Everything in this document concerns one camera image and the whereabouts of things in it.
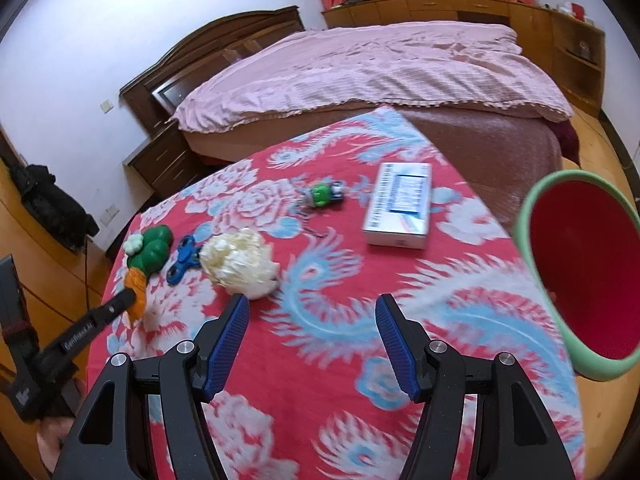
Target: metal screw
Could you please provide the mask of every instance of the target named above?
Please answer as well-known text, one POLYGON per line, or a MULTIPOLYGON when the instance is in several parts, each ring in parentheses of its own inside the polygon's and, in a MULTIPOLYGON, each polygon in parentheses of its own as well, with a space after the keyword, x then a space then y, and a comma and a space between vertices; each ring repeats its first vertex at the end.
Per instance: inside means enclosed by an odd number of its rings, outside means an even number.
POLYGON ((196 345, 193 344, 193 341, 182 341, 181 343, 178 343, 177 350, 181 354, 188 354, 193 351, 194 348, 196 348, 196 345))
POLYGON ((444 341, 431 341, 429 343, 429 348, 432 352, 436 352, 436 354, 444 354, 447 351, 447 344, 444 341))
POLYGON ((498 355, 498 359, 500 359, 500 362, 505 366, 511 366, 516 362, 516 358, 508 352, 502 352, 498 355))
POLYGON ((111 358, 111 364, 113 366, 122 366, 127 362, 126 354, 116 354, 111 358))

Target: shelf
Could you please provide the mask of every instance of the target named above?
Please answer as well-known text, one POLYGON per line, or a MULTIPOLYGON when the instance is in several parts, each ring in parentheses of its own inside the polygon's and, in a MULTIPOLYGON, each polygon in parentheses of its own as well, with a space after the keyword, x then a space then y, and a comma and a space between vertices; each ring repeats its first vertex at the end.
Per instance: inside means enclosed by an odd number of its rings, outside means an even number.
POLYGON ((554 17, 565 19, 569 23, 573 23, 574 25, 578 25, 580 27, 585 27, 589 30, 592 30, 593 32, 596 32, 601 36, 604 36, 604 31, 600 30, 595 25, 591 25, 591 23, 587 23, 587 22, 584 22, 583 20, 579 20, 575 16, 571 16, 570 14, 565 14, 564 12, 560 12, 559 10, 555 10, 555 9, 549 9, 549 10, 552 13, 552 16, 554 17))
POLYGON ((573 90, 571 90, 571 89, 567 88, 567 87, 566 87, 566 86, 564 86, 564 85, 558 85, 558 86, 560 87, 560 89, 561 89, 563 92, 567 92, 569 95, 572 95, 572 96, 573 96, 573 97, 575 97, 576 99, 580 99, 580 101, 584 102, 585 104, 587 104, 587 105, 589 105, 589 106, 595 106, 595 107, 597 107, 597 106, 598 106, 598 104, 597 104, 597 102, 595 101, 595 99, 591 99, 591 98, 589 98, 589 97, 585 97, 585 96, 583 96, 583 95, 577 94, 576 92, 574 92, 573 90))
POLYGON ((580 56, 576 56, 573 52, 571 52, 570 50, 567 50, 566 48, 563 48, 557 45, 555 47, 558 50, 558 52, 560 52, 561 54, 564 54, 565 56, 570 57, 571 59, 575 59, 576 61, 582 63, 584 66, 588 66, 589 68, 597 70, 598 72, 602 72, 602 69, 595 63, 592 63, 591 61, 587 61, 586 59, 583 59, 580 56))

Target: wooden headboard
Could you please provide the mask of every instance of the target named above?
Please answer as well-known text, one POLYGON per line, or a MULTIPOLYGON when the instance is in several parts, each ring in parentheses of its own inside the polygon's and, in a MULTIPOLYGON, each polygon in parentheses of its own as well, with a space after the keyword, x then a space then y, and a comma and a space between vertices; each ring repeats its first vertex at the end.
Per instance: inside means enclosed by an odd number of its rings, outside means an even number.
POLYGON ((305 30, 297 7, 254 10, 207 23, 120 90, 153 138, 187 95, 236 61, 305 30))

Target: nightstand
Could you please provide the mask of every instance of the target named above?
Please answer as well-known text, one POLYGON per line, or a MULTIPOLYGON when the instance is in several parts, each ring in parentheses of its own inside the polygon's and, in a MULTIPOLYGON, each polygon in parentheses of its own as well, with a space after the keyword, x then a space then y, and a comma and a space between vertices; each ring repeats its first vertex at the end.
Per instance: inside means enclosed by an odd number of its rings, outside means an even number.
POLYGON ((162 124, 123 162, 134 168, 161 200, 174 195, 212 172, 193 153, 177 121, 162 124))

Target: blue gripper pad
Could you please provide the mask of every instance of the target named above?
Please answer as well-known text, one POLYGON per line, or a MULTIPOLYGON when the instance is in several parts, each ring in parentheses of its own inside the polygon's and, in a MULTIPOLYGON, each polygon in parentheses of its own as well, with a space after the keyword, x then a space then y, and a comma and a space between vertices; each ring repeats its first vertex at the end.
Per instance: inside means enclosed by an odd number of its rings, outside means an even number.
POLYGON ((202 392, 207 402, 222 391, 234 364, 244 332, 249 325, 249 301, 242 296, 228 317, 222 334, 209 356, 207 381, 202 392))
POLYGON ((402 336, 402 331, 394 319, 392 310, 397 310, 396 315, 399 314, 404 319, 395 301, 393 304, 388 304, 384 295, 380 296, 376 301, 376 325, 400 389, 415 402, 420 395, 420 386, 418 386, 415 376, 415 358, 404 340, 404 336, 402 336))

